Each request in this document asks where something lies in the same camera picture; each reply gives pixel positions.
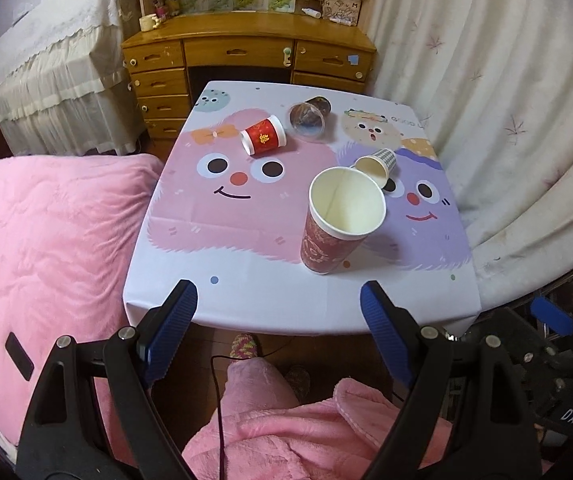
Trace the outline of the large red rose paper cup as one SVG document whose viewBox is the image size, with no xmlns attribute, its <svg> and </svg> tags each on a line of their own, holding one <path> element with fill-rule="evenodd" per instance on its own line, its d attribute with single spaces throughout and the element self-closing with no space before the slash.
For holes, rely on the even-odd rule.
<svg viewBox="0 0 573 480">
<path fill-rule="evenodd" d="M 303 265 L 317 274 L 331 273 L 381 228 L 386 216 L 383 192 L 371 178 L 351 167 L 321 171 L 308 190 Z"/>
</svg>

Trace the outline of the grey striped paper cup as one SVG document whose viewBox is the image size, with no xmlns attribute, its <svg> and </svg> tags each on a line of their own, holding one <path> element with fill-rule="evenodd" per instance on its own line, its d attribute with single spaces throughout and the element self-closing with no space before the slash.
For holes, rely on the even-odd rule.
<svg viewBox="0 0 573 480">
<path fill-rule="evenodd" d="M 385 188 L 391 173 L 396 166 L 395 152 L 389 148 L 381 148 L 370 155 L 356 159 L 353 167 L 369 177 L 379 188 Z"/>
</svg>

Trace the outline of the small red paper cup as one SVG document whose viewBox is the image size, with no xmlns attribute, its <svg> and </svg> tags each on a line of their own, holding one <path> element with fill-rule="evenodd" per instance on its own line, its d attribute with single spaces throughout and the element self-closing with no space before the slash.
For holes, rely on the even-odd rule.
<svg viewBox="0 0 573 480">
<path fill-rule="evenodd" d="M 285 148 L 287 134 L 277 116 L 256 122 L 240 132 L 240 138 L 247 155 L 258 156 Z"/>
</svg>

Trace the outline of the clear plastic cup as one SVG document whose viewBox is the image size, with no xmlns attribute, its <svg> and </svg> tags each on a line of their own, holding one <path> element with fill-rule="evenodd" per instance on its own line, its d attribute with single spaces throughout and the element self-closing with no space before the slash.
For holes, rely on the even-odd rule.
<svg viewBox="0 0 573 480">
<path fill-rule="evenodd" d="M 324 96 L 315 96 L 294 104 L 288 112 L 289 131 L 308 141 L 321 139 L 326 131 L 326 121 L 331 103 Z"/>
</svg>

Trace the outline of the black remote on blanket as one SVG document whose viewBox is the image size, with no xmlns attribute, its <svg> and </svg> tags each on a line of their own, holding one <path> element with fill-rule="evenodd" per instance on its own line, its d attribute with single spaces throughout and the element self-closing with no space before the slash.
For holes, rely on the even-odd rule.
<svg viewBox="0 0 573 480">
<path fill-rule="evenodd" d="M 21 376 L 26 380 L 26 382 L 29 382 L 32 379 L 35 364 L 32 362 L 32 359 L 28 356 L 24 347 L 13 332 L 9 332 L 9 335 L 6 337 L 4 348 L 6 348 L 6 353 L 20 372 Z"/>
</svg>

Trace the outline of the patterned slipper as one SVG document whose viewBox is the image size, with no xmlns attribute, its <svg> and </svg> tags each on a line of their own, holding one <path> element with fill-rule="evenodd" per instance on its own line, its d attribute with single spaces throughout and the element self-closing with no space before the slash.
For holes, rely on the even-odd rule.
<svg viewBox="0 0 573 480">
<path fill-rule="evenodd" d="M 229 353 L 232 360 L 255 359 L 260 356 L 256 338 L 252 334 L 238 334 L 233 338 Z"/>
</svg>

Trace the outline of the pink fleece blanket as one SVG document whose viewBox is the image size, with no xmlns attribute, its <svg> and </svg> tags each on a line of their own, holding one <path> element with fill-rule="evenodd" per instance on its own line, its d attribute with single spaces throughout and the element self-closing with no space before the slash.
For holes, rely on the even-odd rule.
<svg viewBox="0 0 573 480">
<path fill-rule="evenodd" d="M 112 336 L 163 165 L 149 155 L 0 159 L 0 434 L 17 444 L 55 341 Z M 29 382 L 6 353 L 13 332 L 35 364 Z"/>
</svg>

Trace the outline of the pink fleece robe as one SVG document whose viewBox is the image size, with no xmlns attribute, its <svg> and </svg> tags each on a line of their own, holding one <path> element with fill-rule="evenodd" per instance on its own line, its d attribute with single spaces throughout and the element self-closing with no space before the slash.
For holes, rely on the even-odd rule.
<svg viewBox="0 0 573 480">
<path fill-rule="evenodd" d="M 359 479 L 400 412 L 352 378 L 340 380 L 329 399 L 300 404 L 266 360 L 238 361 L 228 367 L 220 410 L 182 458 L 199 479 L 219 477 L 221 445 L 228 479 Z"/>
</svg>

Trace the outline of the cartoon monster tablecloth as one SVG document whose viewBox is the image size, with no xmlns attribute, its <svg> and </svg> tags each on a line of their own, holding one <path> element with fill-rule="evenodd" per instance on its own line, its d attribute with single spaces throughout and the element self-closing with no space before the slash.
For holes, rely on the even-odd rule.
<svg viewBox="0 0 573 480">
<path fill-rule="evenodd" d="M 323 137 L 289 136 L 262 156 L 240 133 L 320 96 L 292 84 L 213 81 L 170 152 L 131 258 L 123 300 L 131 323 L 176 283 L 198 289 L 195 322 L 278 335 L 366 330 L 359 292 L 380 283 L 421 324 L 460 334 L 481 312 L 472 254 L 455 196 L 413 109 L 329 90 Z M 352 166 L 396 141 L 384 191 L 387 218 L 329 274 L 300 257 L 308 188 L 320 171 Z"/>
</svg>

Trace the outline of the white floral curtain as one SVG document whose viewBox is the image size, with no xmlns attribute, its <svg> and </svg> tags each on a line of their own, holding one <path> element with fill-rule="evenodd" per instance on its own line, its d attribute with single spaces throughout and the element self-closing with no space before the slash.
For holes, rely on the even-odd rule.
<svg viewBox="0 0 573 480">
<path fill-rule="evenodd" d="M 369 0 L 370 91 L 441 161 L 484 309 L 573 269 L 573 0 Z"/>
</svg>

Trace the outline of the wooden desk with drawers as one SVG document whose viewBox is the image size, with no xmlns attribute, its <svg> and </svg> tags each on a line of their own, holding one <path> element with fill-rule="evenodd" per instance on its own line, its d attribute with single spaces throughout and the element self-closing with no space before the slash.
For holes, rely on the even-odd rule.
<svg viewBox="0 0 573 480">
<path fill-rule="evenodd" d="M 356 27 L 306 15 L 231 12 L 171 18 L 122 44 L 146 130 L 171 144 L 204 86 L 238 78 L 363 93 L 377 49 Z"/>
</svg>

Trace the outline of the cream mug on desk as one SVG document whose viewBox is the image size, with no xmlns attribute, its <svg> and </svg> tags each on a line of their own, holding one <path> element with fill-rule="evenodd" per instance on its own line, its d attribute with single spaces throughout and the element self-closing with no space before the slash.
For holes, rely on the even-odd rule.
<svg viewBox="0 0 573 480">
<path fill-rule="evenodd" d="M 146 14 L 139 18 L 139 26 L 142 32 L 153 32 L 160 26 L 162 20 L 156 14 Z"/>
</svg>

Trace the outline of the cardboard box on desk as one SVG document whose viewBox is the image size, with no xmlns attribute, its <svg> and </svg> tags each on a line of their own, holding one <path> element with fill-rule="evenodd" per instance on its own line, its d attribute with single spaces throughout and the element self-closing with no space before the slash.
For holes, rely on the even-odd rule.
<svg viewBox="0 0 573 480">
<path fill-rule="evenodd" d="M 361 8 L 360 0 L 323 0 L 323 19 L 345 25 L 356 26 Z"/>
</svg>

